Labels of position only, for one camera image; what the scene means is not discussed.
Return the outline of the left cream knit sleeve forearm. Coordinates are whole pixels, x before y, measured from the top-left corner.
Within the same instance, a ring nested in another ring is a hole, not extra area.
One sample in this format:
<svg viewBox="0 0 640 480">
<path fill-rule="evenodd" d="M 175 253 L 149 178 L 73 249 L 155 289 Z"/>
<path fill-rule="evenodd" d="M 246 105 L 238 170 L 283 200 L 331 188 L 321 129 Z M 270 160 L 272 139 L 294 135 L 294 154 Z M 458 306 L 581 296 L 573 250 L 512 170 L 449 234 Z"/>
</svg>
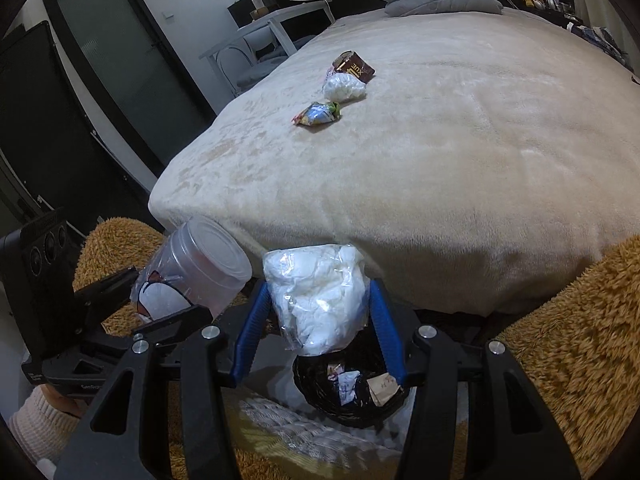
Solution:
<svg viewBox="0 0 640 480">
<path fill-rule="evenodd" d="M 80 418 L 59 412 L 43 397 L 39 386 L 9 419 L 11 434 L 34 463 L 56 464 L 76 430 Z"/>
</svg>

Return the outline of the left hand bare skin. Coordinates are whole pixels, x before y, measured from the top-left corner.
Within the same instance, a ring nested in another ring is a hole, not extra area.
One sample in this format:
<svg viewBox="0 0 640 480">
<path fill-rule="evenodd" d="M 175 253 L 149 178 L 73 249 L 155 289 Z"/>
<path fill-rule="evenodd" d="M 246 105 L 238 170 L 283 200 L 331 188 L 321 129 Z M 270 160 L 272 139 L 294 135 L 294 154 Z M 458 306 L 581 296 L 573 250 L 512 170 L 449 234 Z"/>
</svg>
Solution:
<svg viewBox="0 0 640 480">
<path fill-rule="evenodd" d="M 43 384 L 39 386 L 39 389 L 52 408 L 55 408 L 59 412 L 76 418 L 81 418 L 88 410 L 88 404 L 84 400 L 77 400 L 70 398 L 69 396 L 64 396 L 64 394 L 59 393 L 58 390 L 51 385 Z"/>
</svg>

